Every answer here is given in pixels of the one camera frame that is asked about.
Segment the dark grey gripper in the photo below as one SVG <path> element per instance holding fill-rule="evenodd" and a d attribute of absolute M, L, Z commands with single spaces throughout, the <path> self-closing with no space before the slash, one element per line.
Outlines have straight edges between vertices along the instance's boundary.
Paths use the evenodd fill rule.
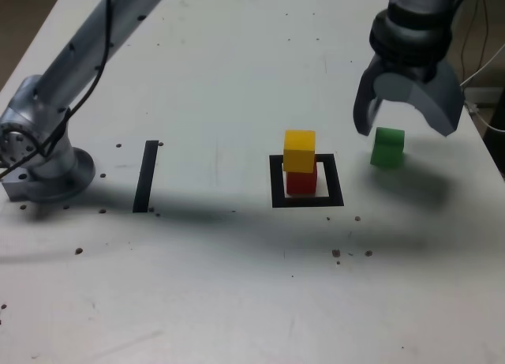
<path fill-rule="evenodd" d="M 443 58 L 427 66 L 407 66 L 377 54 L 363 72 L 353 106 L 353 122 L 361 135 L 369 135 L 379 99 L 407 103 L 442 136 L 457 128 L 463 108 L 458 78 Z"/>

